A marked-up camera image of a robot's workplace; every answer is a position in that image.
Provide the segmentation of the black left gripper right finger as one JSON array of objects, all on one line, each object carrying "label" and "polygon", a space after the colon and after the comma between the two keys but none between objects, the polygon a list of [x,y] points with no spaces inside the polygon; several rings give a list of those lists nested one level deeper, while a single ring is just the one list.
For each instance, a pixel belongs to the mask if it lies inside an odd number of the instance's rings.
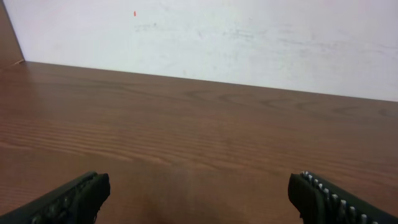
[{"label": "black left gripper right finger", "polygon": [[288,197],[303,224],[397,224],[397,217],[309,171],[290,175]]}]

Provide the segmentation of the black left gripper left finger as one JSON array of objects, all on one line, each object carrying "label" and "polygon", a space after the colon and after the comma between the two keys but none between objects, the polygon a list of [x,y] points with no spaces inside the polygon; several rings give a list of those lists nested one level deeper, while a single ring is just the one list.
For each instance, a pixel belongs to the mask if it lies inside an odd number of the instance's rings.
[{"label": "black left gripper left finger", "polygon": [[94,224],[110,195],[109,175],[87,172],[51,192],[1,215],[4,224]]}]

